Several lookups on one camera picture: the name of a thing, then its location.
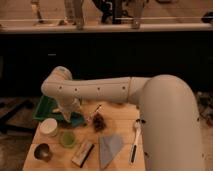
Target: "wooden tabletop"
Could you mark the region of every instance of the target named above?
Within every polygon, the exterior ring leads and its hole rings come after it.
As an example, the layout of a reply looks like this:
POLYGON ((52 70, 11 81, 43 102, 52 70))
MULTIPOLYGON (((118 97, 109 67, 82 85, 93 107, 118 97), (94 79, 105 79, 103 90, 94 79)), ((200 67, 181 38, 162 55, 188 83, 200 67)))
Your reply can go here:
POLYGON ((142 138, 139 140, 135 163, 129 164, 130 152, 135 138, 133 129, 134 121, 139 118, 139 111, 136 106, 130 104, 114 104, 108 102, 87 101, 83 103, 83 112, 85 115, 91 114, 96 107, 101 104, 99 112, 105 119, 107 128, 103 132, 96 133, 92 125, 85 127, 70 128, 59 124, 59 132, 55 137, 47 137, 40 133, 39 126, 36 130, 35 137, 30 146, 27 158, 24 163, 24 171, 99 171, 99 137, 101 135, 112 135, 114 133, 121 135, 124 146, 122 150, 115 156, 112 162, 107 166, 106 171, 145 171, 144 156, 142 149, 142 138), (64 130, 72 130, 76 136, 76 145, 69 149, 59 144, 60 132, 64 130), (95 147, 91 151, 89 157, 84 163, 83 168, 71 162, 72 157, 79 149, 84 139, 91 140, 95 147), (47 143, 53 153, 53 157, 49 162, 44 162, 34 158, 34 150, 40 143, 47 143))

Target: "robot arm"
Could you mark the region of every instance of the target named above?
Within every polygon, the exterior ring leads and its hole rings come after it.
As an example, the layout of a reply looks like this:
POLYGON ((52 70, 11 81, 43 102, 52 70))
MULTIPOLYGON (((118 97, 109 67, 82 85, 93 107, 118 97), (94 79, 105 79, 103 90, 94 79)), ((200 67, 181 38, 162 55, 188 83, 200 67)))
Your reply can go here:
POLYGON ((71 97, 138 105, 140 91, 149 78, 123 77, 74 81, 69 70, 56 67, 42 84, 42 92, 54 99, 71 97))
POLYGON ((73 81, 55 68, 42 84, 64 112, 75 98, 130 102, 139 106, 146 171, 205 171, 199 113, 189 86, 171 75, 73 81))

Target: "green cup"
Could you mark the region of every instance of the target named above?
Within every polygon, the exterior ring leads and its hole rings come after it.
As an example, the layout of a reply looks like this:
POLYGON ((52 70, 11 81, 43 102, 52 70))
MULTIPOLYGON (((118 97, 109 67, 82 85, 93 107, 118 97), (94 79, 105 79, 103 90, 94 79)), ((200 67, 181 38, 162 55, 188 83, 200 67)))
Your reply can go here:
POLYGON ((72 148, 75 145, 75 135, 72 131, 64 131, 60 135, 60 144, 65 148, 72 148))

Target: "green towel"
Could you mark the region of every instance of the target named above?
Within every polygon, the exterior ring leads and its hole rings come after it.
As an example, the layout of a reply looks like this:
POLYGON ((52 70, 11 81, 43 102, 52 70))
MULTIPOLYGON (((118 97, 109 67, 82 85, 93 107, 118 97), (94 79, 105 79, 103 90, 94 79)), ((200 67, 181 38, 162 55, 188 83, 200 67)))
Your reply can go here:
POLYGON ((86 124, 86 121, 85 121, 83 115, 80 113, 77 113, 77 112, 72 112, 70 121, 71 121, 71 126, 73 128, 86 124))

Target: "brown object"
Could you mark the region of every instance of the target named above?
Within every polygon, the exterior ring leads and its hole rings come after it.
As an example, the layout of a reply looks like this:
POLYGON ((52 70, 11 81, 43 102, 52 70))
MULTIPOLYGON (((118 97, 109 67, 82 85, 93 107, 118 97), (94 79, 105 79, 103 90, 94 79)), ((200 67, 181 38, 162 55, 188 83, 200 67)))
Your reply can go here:
POLYGON ((207 123, 209 126, 213 126, 213 119, 207 119, 207 120, 206 120, 206 123, 207 123))
POLYGON ((34 151, 34 157, 38 160, 49 162, 52 158, 49 145, 46 143, 39 144, 34 151))
POLYGON ((93 126, 96 132, 102 131, 106 128, 106 123, 103 116, 100 113, 97 113, 93 118, 93 126))

